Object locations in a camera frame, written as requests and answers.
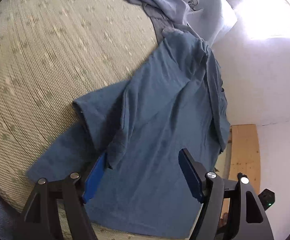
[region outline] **metal screw head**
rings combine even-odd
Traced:
[[[79,174],[77,172],[73,172],[71,175],[70,175],[71,179],[77,179],[79,177]]]
[[[37,183],[38,183],[39,185],[43,185],[43,184],[46,183],[46,179],[45,179],[45,178],[40,178],[40,179],[37,181]]]
[[[216,174],[213,173],[213,172],[209,172],[209,173],[207,173],[207,176],[208,176],[209,178],[211,178],[211,179],[216,178]]]
[[[241,181],[242,183],[244,183],[244,184],[248,184],[248,183],[249,183],[249,179],[246,178],[246,177],[242,177],[242,178],[240,179],[240,181]]]

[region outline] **blue gripper pad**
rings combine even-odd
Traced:
[[[83,202],[86,204],[88,200],[93,198],[96,194],[97,187],[101,182],[106,169],[106,154],[103,153],[97,159],[93,169],[89,173],[87,180],[85,181],[85,192],[82,195]]]
[[[191,160],[189,160],[183,150],[180,150],[178,153],[178,163],[184,174],[192,196],[196,198],[199,202],[202,202],[204,199],[204,195],[201,188],[201,180],[195,172],[195,169],[191,163],[191,161],[194,162],[194,159],[190,154],[189,157],[191,158]]]

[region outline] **wooden board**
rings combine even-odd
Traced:
[[[232,143],[232,127],[229,129],[228,143]]]
[[[260,153],[257,128],[254,124],[232,126],[232,152],[229,179],[246,174],[256,194],[260,191]],[[224,199],[222,214],[228,212],[229,200]]]

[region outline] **fabric fold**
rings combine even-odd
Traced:
[[[188,31],[210,46],[236,23],[234,11],[226,0],[127,0],[142,5],[160,43],[167,33]]]
[[[219,65],[207,43],[171,33],[129,81],[73,102],[80,123],[59,136],[29,169],[33,181],[62,179],[91,155],[107,169],[86,204],[89,218],[120,231],[188,236],[200,208],[178,164],[187,148],[211,170],[229,135]]]

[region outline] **bright window light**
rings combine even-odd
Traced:
[[[243,0],[235,12],[253,40],[290,38],[290,5],[285,0]]]

